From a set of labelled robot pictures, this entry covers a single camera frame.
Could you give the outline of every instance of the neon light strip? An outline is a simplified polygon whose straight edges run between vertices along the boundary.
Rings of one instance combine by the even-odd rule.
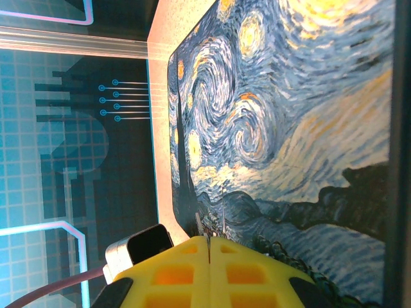
[[[118,81],[117,79],[113,79],[111,83],[113,85],[148,85],[147,82]],[[165,83],[151,83],[150,85],[165,85]]]
[[[150,81],[150,63],[149,63],[149,61],[148,61],[148,59],[146,60],[146,69],[147,69],[147,81]],[[152,111],[153,110],[153,105],[152,105],[152,98],[151,98],[151,96],[150,96],[150,93],[152,92],[152,86],[153,86],[153,84],[154,83],[149,83],[148,85],[147,85],[147,87],[148,87],[148,99],[150,100],[150,102],[149,102],[149,106],[150,106],[150,111]],[[154,185],[154,188],[155,188],[155,195],[157,196],[157,198],[156,198],[156,204],[157,204],[157,222],[158,223],[160,223],[160,215],[159,215],[159,213],[160,213],[160,210],[159,210],[159,199],[158,199],[158,195],[159,195],[159,186],[158,186],[158,181],[157,181],[157,172],[156,172],[156,170],[157,170],[157,166],[156,166],[156,164],[158,163],[157,161],[156,161],[156,158],[155,158],[155,150],[154,150],[154,129],[153,129],[153,121],[150,121],[150,124],[151,124],[151,129],[152,129],[152,131],[151,131],[151,133],[152,133],[152,154],[153,154],[153,165],[154,165],[154,183],[155,183],[155,185]]]
[[[147,88],[117,88],[117,87],[104,87],[105,90],[148,90]]]
[[[106,99],[105,101],[148,101],[148,100],[134,100],[134,99]]]
[[[148,94],[119,94],[123,96],[148,96]]]
[[[150,108],[150,106],[120,106],[120,108]],[[165,106],[152,106],[152,108],[166,108]]]
[[[149,114],[150,111],[107,111],[107,114]]]
[[[52,221],[49,223],[39,223],[36,225],[28,225],[21,227],[12,227],[0,229],[0,236],[20,234],[32,231],[43,231],[43,230],[54,230],[62,228],[67,233],[71,234],[78,240],[78,256],[80,261],[80,273],[87,271],[87,251],[85,249],[85,236],[75,227],[70,225],[66,221]],[[90,293],[89,293],[89,282],[83,281],[81,283],[82,289],[82,306],[84,308],[90,307]]]
[[[79,24],[81,26],[89,26],[94,22],[94,17],[92,13],[92,0],[83,0],[83,3],[84,3],[85,21],[78,21],[76,19],[66,19],[66,18],[25,14],[25,13],[18,13],[18,12],[10,12],[10,11],[2,11],[2,10],[0,10],[0,15],[35,19],[38,21],[53,21],[53,22],[61,22],[63,24]]]
[[[166,117],[122,117],[121,120],[166,119]]]

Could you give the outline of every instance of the painting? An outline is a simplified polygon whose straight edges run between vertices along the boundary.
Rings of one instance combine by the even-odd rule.
[[[381,307],[394,0],[219,0],[168,63],[173,212]]]

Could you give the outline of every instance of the swirling sky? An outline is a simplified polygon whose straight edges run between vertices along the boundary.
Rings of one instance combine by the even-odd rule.
[[[387,160],[394,0],[221,0],[170,58],[197,194],[313,200]]]

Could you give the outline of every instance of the pink neon outline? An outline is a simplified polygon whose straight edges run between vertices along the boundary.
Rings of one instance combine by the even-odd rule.
[[[61,22],[63,24],[79,24],[81,26],[89,26],[94,22],[94,17],[92,13],[92,0],[83,0],[83,2],[84,2],[85,21],[78,21],[76,19],[48,17],[48,16],[41,16],[41,15],[32,15],[32,14],[17,13],[17,12],[9,12],[9,11],[2,11],[2,10],[0,10],[0,15],[27,18],[27,19],[35,19],[38,21],[53,21],[53,22]]]

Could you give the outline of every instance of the pink cable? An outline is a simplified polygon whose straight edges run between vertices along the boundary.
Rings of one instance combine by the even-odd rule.
[[[25,305],[28,305],[31,302],[34,302],[36,299],[43,297],[44,295],[64,289],[65,287],[71,287],[85,280],[90,280],[93,278],[103,276],[103,267],[104,266],[100,266],[99,268],[90,269],[89,271],[86,271],[84,273],[80,273],[80,274],[77,274],[71,277],[67,277],[65,279],[56,281],[52,284],[48,284],[44,287],[40,287],[37,290],[34,290],[20,297],[18,300],[12,302],[10,305],[6,306],[5,308],[22,308]]]

